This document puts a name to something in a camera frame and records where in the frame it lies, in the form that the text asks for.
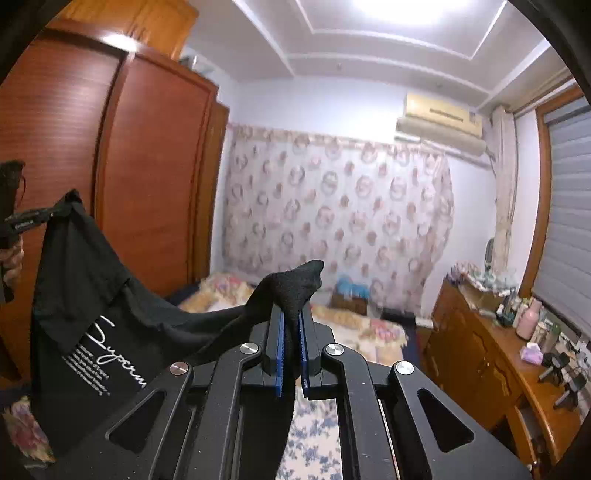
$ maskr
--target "human hand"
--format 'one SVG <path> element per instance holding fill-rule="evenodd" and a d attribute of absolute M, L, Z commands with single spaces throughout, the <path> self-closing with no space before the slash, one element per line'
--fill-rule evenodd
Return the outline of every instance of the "human hand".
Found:
<path fill-rule="evenodd" d="M 7 272 L 4 274 L 4 283 L 12 287 L 15 280 L 21 274 L 22 258 L 25 252 L 22 249 L 22 237 L 11 248 L 0 249 L 0 263 Z"/>

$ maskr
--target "wall curtain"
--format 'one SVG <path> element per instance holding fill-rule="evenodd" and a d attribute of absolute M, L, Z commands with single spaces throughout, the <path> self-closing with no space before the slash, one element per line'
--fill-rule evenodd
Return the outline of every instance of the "wall curtain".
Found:
<path fill-rule="evenodd" d="M 378 306 L 419 313 L 453 223 L 445 156 L 402 142 L 244 125 L 234 131 L 227 269 L 259 280 L 319 258 L 323 288 L 348 275 L 370 287 Z"/>
<path fill-rule="evenodd" d="M 511 225 L 515 213 L 517 190 L 517 133 L 515 117 L 499 106 L 492 113 L 493 137 L 496 149 L 496 229 L 492 253 L 492 268 L 501 274 L 507 268 Z"/>

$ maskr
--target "wooden window frame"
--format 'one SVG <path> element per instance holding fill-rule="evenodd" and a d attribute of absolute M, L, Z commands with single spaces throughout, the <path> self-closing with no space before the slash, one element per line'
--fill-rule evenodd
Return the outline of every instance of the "wooden window frame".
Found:
<path fill-rule="evenodd" d="M 531 242 L 530 257 L 527 261 L 523 280 L 521 281 L 521 287 L 519 288 L 519 296 L 522 299 L 531 297 L 531 289 L 534 286 L 534 281 L 538 274 L 542 253 L 544 251 L 548 220 L 550 217 L 552 147 L 550 145 L 550 129 L 548 128 L 548 125 L 544 123 L 544 115 L 558 110 L 583 96 L 584 93 L 581 88 L 578 85 L 575 85 L 535 109 L 535 115 L 538 121 L 538 134 L 540 137 L 540 195 L 538 197 L 538 212 L 535 219 L 534 238 Z"/>

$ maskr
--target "silver screw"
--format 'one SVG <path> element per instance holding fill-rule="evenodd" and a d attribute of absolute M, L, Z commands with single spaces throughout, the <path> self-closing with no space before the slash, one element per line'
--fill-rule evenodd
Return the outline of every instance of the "silver screw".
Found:
<path fill-rule="evenodd" d="M 243 343 L 240 346 L 240 351 L 244 353 L 244 355 L 254 355 L 258 352 L 258 345 L 252 342 Z"/>
<path fill-rule="evenodd" d="M 410 375 L 414 372 L 414 365 L 411 362 L 398 362 L 396 364 L 396 371 L 401 375 Z"/>
<path fill-rule="evenodd" d="M 175 362 L 170 365 L 170 373 L 179 376 L 184 375 L 189 371 L 189 366 L 185 362 Z"/>
<path fill-rule="evenodd" d="M 324 347 L 324 351 L 326 353 L 328 353 L 329 355 L 339 356 L 339 355 L 343 355 L 343 352 L 345 351 L 345 349 L 343 348 L 342 345 L 339 345 L 338 343 L 329 343 L 328 345 L 326 345 Z"/>

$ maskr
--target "window blind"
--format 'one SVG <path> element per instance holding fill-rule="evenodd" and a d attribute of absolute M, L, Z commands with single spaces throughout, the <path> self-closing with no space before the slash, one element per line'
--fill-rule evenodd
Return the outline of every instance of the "window blind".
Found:
<path fill-rule="evenodd" d="M 585 98 L 544 116 L 550 130 L 550 217 L 536 297 L 591 338 L 591 108 Z"/>

